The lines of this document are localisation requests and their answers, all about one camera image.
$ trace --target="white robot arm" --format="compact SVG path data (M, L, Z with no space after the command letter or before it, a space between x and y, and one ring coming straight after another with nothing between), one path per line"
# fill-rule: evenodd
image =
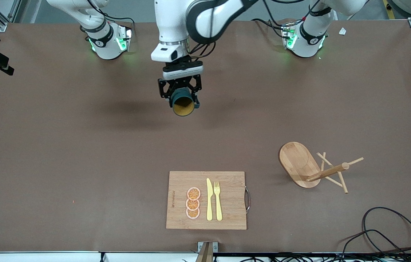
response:
M314 56L322 48L327 29L332 23L331 10L349 16L361 10L366 2L367 0L320 0L317 3L317 0L311 0L309 8L315 7L304 21L284 32L290 38L284 40L284 45L297 56Z
M175 114L187 116L200 105L196 93L202 89L203 64L192 61L189 36L200 44L215 42L238 15L257 1L154 0L160 43L151 58L166 63L158 85L161 97L169 102Z
M81 24L89 36L92 50L100 58L114 59L129 48L132 29L108 22L95 8L105 7L108 0L47 0L47 2Z

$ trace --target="metal handle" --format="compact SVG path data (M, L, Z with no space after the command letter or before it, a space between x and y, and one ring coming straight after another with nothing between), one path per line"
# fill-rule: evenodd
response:
M247 193L247 208L246 208L246 214L249 212L250 209L250 193L249 190L247 189L247 186L244 186L244 200L246 200L246 193Z

